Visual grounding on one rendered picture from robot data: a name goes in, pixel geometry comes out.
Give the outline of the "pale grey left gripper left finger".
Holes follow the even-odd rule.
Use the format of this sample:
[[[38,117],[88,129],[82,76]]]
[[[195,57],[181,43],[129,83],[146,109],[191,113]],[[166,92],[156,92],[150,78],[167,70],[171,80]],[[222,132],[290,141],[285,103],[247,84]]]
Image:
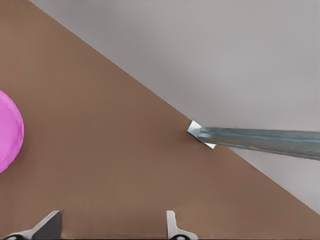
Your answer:
[[[4,240],[59,240],[62,234],[62,219],[62,212],[54,210],[33,228],[10,234]]]

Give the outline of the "silver frame post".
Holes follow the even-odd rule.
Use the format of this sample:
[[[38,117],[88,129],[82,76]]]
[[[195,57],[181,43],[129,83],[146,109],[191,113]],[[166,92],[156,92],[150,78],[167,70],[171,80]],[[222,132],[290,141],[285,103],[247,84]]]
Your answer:
[[[233,148],[320,161],[320,131],[203,127],[192,120],[186,131],[210,148]]]

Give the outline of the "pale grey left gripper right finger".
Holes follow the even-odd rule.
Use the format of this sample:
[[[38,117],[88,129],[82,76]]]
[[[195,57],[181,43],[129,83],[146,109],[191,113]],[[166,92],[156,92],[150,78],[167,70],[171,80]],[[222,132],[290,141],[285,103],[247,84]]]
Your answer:
[[[197,240],[195,233],[180,229],[177,225],[176,214],[173,210],[166,211],[166,229],[168,240]]]

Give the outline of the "pink plate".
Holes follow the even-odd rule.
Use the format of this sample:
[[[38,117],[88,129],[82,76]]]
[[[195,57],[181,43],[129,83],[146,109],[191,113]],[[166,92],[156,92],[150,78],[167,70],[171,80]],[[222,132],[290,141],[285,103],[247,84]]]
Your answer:
[[[0,173],[15,160],[24,140],[24,122],[14,101],[0,90]]]

